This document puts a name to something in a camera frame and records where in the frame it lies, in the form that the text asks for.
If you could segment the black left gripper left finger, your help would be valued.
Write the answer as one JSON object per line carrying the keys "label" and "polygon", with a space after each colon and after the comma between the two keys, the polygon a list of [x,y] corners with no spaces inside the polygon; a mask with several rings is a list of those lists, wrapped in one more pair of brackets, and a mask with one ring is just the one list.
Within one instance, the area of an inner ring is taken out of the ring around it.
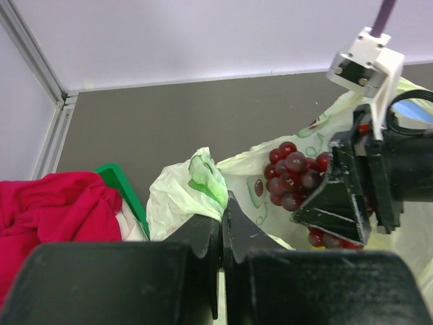
{"label": "black left gripper left finger", "polygon": [[2,324],[211,324],[219,227],[198,217],[162,242],[51,243],[26,259]]}

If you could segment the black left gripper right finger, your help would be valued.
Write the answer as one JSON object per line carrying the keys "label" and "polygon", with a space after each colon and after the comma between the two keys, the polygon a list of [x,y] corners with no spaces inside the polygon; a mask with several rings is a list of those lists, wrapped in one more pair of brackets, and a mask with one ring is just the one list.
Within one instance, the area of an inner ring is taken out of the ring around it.
{"label": "black left gripper right finger", "polygon": [[403,260],[386,251],[288,250],[242,211],[223,215],[228,324],[428,324]]}

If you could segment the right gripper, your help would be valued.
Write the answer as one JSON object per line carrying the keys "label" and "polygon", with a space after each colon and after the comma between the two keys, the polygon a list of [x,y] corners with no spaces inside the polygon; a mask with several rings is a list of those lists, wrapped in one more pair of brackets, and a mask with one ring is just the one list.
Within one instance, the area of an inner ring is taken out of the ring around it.
{"label": "right gripper", "polygon": [[[380,27],[365,27],[336,54],[327,74],[332,82],[369,99],[374,140],[365,149],[373,209],[384,234],[401,226],[402,201],[432,201],[432,128],[404,127],[394,112],[394,105],[403,101],[431,103],[432,92],[397,91],[405,57],[387,48],[389,40]],[[322,183],[293,213],[292,221],[365,245],[371,227],[358,156],[348,140],[332,140],[329,153]]]}

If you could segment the red grape bunch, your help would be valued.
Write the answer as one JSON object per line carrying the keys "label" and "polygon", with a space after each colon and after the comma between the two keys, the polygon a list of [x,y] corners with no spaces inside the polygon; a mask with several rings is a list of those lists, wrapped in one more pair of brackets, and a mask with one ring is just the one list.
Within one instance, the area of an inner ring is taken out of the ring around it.
{"label": "red grape bunch", "polygon": [[328,164],[328,152],[311,158],[293,142],[282,142],[270,151],[264,168],[271,202],[289,212],[296,211],[322,183]]}

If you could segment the light green plastic bag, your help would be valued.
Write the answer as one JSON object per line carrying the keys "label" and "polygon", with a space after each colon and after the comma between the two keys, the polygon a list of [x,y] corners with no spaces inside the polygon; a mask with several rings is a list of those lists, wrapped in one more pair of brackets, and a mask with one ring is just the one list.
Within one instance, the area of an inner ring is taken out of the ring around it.
{"label": "light green plastic bag", "polygon": [[[195,214],[220,221],[233,192],[247,216],[266,234],[288,249],[308,249],[308,231],[291,221],[291,213],[271,203],[265,189],[264,168],[269,153],[285,141],[293,142],[309,158],[327,148],[337,131],[346,130],[353,110],[364,99],[349,91],[341,95],[310,126],[251,147],[246,152],[214,162],[207,147],[198,149],[185,162],[163,168],[150,186],[146,206],[150,238],[169,237]],[[427,295],[432,293],[432,205],[407,203],[402,226],[391,235],[374,230],[369,249],[400,255],[412,269]]]}

